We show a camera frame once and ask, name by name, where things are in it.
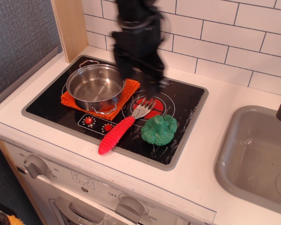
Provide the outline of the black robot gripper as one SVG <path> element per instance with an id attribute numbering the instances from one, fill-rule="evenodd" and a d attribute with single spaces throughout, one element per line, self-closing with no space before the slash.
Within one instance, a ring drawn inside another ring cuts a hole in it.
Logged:
<path id="1" fill-rule="evenodd" d="M 118 17 L 121 32 L 113 32 L 114 58 L 123 79 L 132 76 L 134 68 L 145 74 L 146 82 L 156 89 L 165 88 L 169 81 L 164 77 L 164 63 L 157 53 L 163 42 L 161 26 L 164 17 L 161 14 L 150 15 L 146 20 L 124 21 Z"/>

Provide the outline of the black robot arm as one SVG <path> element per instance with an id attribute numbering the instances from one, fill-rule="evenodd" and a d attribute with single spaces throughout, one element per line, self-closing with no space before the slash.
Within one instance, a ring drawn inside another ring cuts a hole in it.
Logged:
<path id="1" fill-rule="evenodd" d="M 118 0 L 116 4 L 121 31 L 114 31 L 112 37 L 119 72 L 123 78 L 129 78 L 133 69 L 138 68 L 145 74 L 146 90 L 159 92 L 167 84 L 164 64 L 157 53 L 164 41 L 164 17 L 153 0 Z"/>

